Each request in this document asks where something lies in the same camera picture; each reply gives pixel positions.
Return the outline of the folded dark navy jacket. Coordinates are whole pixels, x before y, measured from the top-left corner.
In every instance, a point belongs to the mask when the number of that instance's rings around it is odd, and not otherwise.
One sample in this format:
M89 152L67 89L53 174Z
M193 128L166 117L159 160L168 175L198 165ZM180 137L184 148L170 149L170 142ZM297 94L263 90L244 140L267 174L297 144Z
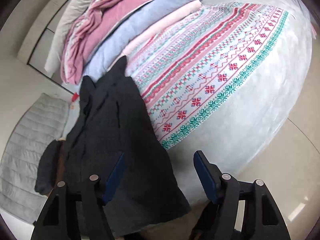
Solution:
M55 186L61 146L62 141L53 140L40 158L34 188L40 195L50 194Z

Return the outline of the pink velvet blanket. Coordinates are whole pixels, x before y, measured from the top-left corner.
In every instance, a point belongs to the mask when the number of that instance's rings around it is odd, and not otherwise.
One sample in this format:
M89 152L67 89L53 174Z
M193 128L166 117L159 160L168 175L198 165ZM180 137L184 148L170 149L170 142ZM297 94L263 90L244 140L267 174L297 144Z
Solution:
M98 48L126 18L153 0L92 0L67 34L61 58L61 79L77 85L83 68Z

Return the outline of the black quilted coat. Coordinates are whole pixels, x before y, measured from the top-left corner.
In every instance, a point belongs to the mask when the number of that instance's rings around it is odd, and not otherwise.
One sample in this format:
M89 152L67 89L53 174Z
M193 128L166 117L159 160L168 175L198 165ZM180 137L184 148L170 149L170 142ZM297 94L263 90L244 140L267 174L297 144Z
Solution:
M190 211L139 89L125 76L126 66L126 57L121 57L98 81L83 78L80 114L64 145L64 179L71 191L93 174L107 181L115 162L124 157L120 184L104 207L115 236L169 222Z

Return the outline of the light blue fleece blanket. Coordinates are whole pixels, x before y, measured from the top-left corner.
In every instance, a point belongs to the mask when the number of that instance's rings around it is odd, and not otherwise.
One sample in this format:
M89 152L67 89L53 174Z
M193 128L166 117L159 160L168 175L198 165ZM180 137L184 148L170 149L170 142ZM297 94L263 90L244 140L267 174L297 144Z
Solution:
M97 81L134 38L163 17L195 0L153 0L129 16L107 38L103 38L89 62L83 76Z

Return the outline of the pale pink folded blanket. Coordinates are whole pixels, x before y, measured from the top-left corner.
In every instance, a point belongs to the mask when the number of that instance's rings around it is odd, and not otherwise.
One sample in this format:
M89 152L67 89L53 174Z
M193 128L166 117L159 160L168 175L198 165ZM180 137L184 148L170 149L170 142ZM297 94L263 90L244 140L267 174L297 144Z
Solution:
M166 15L150 27L138 35L134 40L132 40L121 52L121 56L129 56L136 47L141 45L146 40L150 39L157 33L163 31L167 27L173 25L174 23L182 20L183 18L187 17L188 15L192 14L193 12L200 9L202 3L200 0L195 0L185 4L184 6L178 8L177 10L173 11L172 13Z

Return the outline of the red small object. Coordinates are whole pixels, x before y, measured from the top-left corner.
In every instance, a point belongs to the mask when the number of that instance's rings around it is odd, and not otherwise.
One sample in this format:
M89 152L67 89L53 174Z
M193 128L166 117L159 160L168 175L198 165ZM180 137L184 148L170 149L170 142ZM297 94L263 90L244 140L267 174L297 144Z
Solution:
M76 100L79 98L79 94L78 93L74 93L73 96L72 96L72 99L71 101L72 102L76 102Z

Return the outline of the patterned nordic blanket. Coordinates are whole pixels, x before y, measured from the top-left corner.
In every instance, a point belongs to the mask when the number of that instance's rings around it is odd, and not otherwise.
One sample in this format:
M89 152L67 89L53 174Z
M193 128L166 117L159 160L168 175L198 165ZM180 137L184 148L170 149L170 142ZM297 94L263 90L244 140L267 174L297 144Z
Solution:
M210 117L267 58L288 13L274 5L203 5L128 57L127 76L170 149Z

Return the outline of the grey padded headboard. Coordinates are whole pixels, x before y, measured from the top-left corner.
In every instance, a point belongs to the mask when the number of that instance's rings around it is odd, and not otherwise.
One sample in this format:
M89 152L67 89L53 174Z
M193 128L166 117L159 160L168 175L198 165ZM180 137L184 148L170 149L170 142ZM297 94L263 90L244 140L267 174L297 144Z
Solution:
M16 124L1 159L1 209L32 224L46 197L35 192L37 168L44 150L59 139L68 119L69 104L45 93Z

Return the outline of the white sliding wardrobe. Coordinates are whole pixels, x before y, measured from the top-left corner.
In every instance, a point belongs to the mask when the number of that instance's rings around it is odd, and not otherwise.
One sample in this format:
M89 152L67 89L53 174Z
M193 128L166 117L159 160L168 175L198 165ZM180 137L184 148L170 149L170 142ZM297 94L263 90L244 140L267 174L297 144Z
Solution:
M60 71L49 74L45 63L52 45L57 25L71 0L50 0L38 14L31 25L18 52L18 59L26 63L45 80L50 81L62 89L74 93L74 85L65 84L60 77Z

